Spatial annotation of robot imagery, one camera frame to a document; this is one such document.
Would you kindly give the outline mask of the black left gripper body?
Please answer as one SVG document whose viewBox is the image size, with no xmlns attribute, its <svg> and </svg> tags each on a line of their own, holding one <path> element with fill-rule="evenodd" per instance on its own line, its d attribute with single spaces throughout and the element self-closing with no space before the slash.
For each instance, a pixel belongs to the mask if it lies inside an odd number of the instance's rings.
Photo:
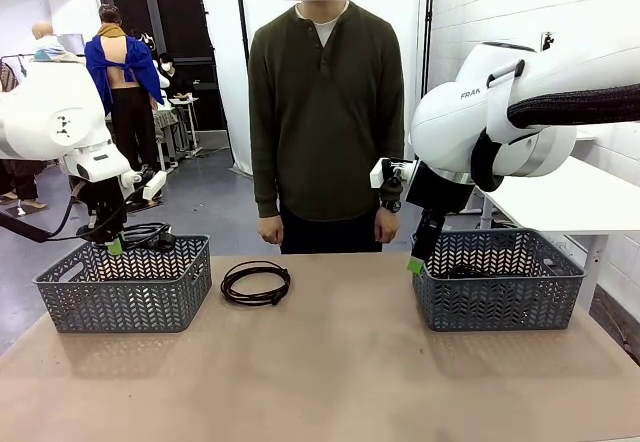
<svg viewBox="0 0 640 442">
<path fill-rule="evenodd" d="M 79 201 L 86 205 L 89 215 L 89 222 L 84 226 L 106 229 L 107 234 L 123 230 L 126 203 L 117 177 L 87 182 L 79 190 Z"/>
</svg>

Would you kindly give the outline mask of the person's right hand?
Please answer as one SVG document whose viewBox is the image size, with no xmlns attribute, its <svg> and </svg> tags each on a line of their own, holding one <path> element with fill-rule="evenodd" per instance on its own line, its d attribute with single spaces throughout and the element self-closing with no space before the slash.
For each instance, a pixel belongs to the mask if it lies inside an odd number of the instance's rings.
<svg viewBox="0 0 640 442">
<path fill-rule="evenodd" d="M 258 220 L 258 233 L 266 243 L 281 245 L 284 238 L 281 216 L 261 217 Z"/>
</svg>

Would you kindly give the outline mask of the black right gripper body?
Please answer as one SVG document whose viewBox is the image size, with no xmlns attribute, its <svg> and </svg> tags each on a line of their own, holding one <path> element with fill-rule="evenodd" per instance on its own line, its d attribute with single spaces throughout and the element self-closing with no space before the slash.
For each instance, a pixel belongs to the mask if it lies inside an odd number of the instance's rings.
<svg viewBox="0 0 640 442">
<path fill-rule="evenodd" d="M 449 180 L 420 162 L 408 185 L 406 201 L 420 207 L 432 225 L 442 226 L 448 214 L 465 208 L 472 192 L 472 184 Z"/>
</svg>

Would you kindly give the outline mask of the person's left hand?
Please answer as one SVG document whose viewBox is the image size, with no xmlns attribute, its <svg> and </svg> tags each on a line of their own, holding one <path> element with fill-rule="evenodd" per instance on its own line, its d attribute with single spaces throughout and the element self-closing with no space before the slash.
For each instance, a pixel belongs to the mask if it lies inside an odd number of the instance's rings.
<svg viewBox="0 0 640 442">
<path fill-rule="evenodd" d="M 397 235 L 400 220 L 397 213 L 380 207 L 375 217 L 375 239 L 378 243 L 389 244 Z"/>
</svg>

